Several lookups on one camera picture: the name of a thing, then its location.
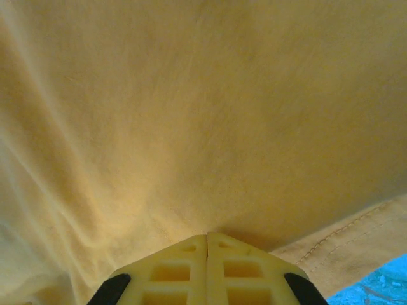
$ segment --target yellow fabric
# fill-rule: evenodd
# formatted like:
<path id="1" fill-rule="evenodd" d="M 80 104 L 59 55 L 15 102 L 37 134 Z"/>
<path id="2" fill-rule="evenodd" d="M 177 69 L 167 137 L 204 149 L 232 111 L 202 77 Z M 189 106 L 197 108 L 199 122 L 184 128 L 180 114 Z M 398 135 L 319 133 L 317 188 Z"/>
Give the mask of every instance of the yellow fabric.
<path id="1" fill-rule="evenodd" d="M 0 1 L 0 304 L 407 191 L 407 2 Z"/>
<path id="2" fill-rule="evenodd" d="M 325 297 L 407 253 L 407 196 L 368 207 L 272 252 L 304 269 Z"/>

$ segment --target stitched seam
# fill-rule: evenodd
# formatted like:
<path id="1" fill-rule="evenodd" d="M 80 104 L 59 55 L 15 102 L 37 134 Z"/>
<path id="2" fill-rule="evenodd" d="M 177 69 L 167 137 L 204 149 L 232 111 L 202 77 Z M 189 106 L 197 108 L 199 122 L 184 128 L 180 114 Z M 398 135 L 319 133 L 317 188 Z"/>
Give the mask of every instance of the stitched seam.
<path id="1" fill-rule="evenodd" d="M 340 229 L 332 232 L 331 234 L 327 235 L 325 238 L 321 239 L 320 241 L 318 241 L 315 246 L 313 246 L 302 258 L 300 258 L 294 265 L 298 265 L 299 263 L 303 262 L 306 258 L 308 258 L 312 252 L 314 252 L 317 248 L 319 248 L 321 245 L 323 245 L 328 239 L 332 238 L 334 235 L 337 235 L 338 233 L 344 232 L 346 231 L 348 228 L 352 227 L 354 224 L 356 224 L 357 222 L 365 219 L 366 217 L 372 215 L 375 212 L 378 212 L 379 210 L 385 208 L 387 205 L 389 205 L 390 203 L 395 202 L 395 199 L 393 200 L 389 200 L 386 201 L 385 203 L 382 203 L 381 205 L 379 205 L 378 207 L 374 208 L 372 211 L 361 215 L 359 218 L 356 218 L 355 220 L 353 220 L 351 223 L 347 224 L 344 227 L 341 227 Z"/>
<path id="2" fill-rule="evenodd" d="M 314 267 L 313 269 L 311 269 L 310 273 L 313 273 L 316 269 L 318 269 L 319 267 L 321 267 L 321 266 L 326 262 L 326 260 L 328 259 L 328 257 L 331 256 L 331 254 L 333 254 L 333 252 L 337 251 L 339 248 L 345 247 L 345 246 L 347 246 L 348 244 L 350 244 L 350 243 L 352 243 L 352 242 L 354 242 L 354 241 L 356 241 L 356 240 L 359 240 L 359 239 L 361 239 L 361 238 L 363 238 L 363 237 L 366 237 L 367 235 L 371 234 L 372 232 L 376 231 L 377 229 L 380 229 L 382 226 L 384 226 L 385 224 L 387 224 L 387 223 L 393 221 L 394 219 L 396 219 L 396 218 L 391 218 L 391 219 L 389 219 L 388 221 L 385 221 L 385 222 L 379 224 L 377 227 L 374 227 L 372 230 L 367 231 L 367 232 L 363 233 L 362 235 L 353 238 L 352 240 L 350 240 L 350 241 L 344 243 L 343 245 L 337 246 L 335 249 L 333 249 L 332 251 L 330 251 L 330 253 L 327 254 L 327 256 L 324 258 L 324 260 L 323 260 L 322 262 L 320 262 L 316 267 Z"/>

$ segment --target yellow plastic part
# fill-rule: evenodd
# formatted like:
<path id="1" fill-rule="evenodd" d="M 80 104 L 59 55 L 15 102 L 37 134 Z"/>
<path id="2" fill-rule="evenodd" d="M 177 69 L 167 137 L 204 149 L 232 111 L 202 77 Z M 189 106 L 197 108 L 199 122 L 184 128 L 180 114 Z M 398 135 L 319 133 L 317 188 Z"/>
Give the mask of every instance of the yellow plastic part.
<path id="1" fill-rule="evenodd" d="M 197 235 L 116 270 L 132 280 L 117 305 L 298 305 L 300 268 L 221 233 Z"/>

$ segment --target black rubber pad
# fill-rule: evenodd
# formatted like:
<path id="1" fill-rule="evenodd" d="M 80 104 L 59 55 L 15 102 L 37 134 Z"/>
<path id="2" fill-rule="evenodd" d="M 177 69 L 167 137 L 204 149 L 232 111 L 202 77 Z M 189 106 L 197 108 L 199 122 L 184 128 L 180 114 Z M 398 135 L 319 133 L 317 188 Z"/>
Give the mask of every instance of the black rubber pad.
<path id="1" fill-rule="evenodd" d="M 103 282 L 88 305 L 116 305 L 132 278 L 122 273 Z"/>
<path id="2" fill-rule="evenodd" d="M 288 285 L 301 305 L 328 305 L 313 283 L 294 273 L 284 275 Z"/>

